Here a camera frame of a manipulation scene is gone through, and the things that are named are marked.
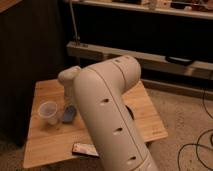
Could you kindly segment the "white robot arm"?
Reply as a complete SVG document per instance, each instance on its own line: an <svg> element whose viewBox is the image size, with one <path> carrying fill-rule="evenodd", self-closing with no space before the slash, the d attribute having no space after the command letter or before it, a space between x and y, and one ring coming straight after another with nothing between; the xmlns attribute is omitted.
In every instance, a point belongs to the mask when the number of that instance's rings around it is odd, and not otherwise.
<svg viewBox="0 0 213 171"><path fill-rule="evenodd" d="M140 64L131 56L58 75L66 102L77 106L105 171L158 171L122 99L140 76Z"/></svg>

